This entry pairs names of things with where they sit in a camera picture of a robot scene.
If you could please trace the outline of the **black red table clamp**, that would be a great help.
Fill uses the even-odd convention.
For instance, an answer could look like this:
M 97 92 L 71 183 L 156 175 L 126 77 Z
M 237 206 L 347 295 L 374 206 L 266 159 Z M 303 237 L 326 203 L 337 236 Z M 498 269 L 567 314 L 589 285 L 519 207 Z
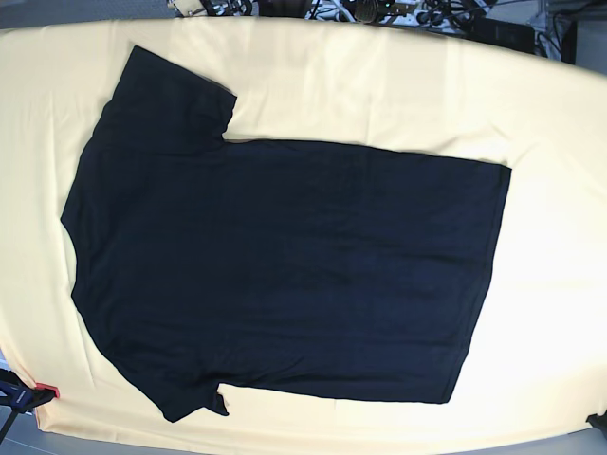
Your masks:
M 18 415 L 30 412 L 59 397 L 56 388 L 47 385 L 30 388 L 15 372 L 2 369 L 1 406 L 10 408 L 10 413 L 1 428 L 1 440 L 4 440 Z

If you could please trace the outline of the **black T-shirt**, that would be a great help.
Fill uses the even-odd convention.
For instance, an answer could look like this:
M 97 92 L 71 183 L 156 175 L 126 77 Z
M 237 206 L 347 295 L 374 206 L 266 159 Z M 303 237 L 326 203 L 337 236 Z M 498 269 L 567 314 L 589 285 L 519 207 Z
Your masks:
M 93 342 L 176 422 L 219 386 L 447 403 L 492 276 L 511 171 L 223 138 L 236 98 L 135 47 L 61 216 Z

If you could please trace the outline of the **yellow table cloth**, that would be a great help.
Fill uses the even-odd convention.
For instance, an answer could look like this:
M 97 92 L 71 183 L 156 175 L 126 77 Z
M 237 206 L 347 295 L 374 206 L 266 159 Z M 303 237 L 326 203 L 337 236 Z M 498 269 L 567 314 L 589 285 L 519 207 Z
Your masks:
M 179 423 L 101 356 L 59 220 L 133 46 L 233 91 L 230 139 L 317 138 L 512 170 L 493 277 L 442 406 L 222 392 Z M 174 19 L 1 35 L 1 350 L 58 400 L 42 432 L 212 454 L 424 454 L 586 427 L 606 408 L 606 80 L 487 45 L 360 25 Z

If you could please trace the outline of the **black clamp at right edge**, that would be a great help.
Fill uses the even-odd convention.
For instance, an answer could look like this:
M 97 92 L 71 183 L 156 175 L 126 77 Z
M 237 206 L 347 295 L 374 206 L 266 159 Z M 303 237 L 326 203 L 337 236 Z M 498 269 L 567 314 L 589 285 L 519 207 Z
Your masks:
M 586 419 L 586 422 L 592 427 L 599 430 L 604 437 L 607 436 L 607 413 L 602 415 L 592 414 Z

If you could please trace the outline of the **black power adapter box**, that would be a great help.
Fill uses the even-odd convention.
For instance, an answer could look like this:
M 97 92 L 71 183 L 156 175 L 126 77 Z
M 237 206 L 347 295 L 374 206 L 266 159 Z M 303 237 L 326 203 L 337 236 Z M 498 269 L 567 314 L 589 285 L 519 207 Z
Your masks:
M 488 18 L 477 18 L 467 35 L 469 40 L 527 54 L 535 50 L 533 27 Z

